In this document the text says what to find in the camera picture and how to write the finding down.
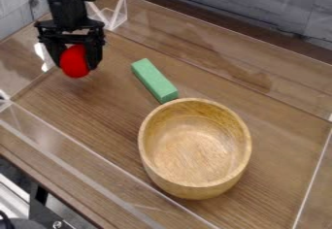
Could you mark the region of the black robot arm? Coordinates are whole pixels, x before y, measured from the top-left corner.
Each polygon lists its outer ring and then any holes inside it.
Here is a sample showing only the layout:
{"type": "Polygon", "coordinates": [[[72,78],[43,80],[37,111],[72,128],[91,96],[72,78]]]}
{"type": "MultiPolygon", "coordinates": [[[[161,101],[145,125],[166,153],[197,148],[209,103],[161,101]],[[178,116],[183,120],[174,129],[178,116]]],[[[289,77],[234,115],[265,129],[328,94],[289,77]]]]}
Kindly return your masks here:
{"type": "Polygon", "coordinates": [[[55,64],[62,67],[68,45],[83,49],[83,65],[88,71],[103,60],[104,23],[88,18],[87,2],[96,0],[47,0],[50,20],[36,21],[39,42],[44,45],[55,64]]]}

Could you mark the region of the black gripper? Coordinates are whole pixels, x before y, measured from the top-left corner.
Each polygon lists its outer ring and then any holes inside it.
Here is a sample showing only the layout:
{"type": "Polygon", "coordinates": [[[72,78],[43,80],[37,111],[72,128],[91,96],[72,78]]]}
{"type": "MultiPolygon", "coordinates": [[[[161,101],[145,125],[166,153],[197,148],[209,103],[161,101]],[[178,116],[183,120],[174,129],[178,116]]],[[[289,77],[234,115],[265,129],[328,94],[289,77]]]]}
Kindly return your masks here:
{"type": "Polygon", "coordinates": [[[59,26],[52,20],[36,21],[39,42],[44,44],[51,58],[60,66],[66,44],[84,44],[90,70],[95,70],[103,60],[104,23],[86,18],[74,27],[59,26]]]}

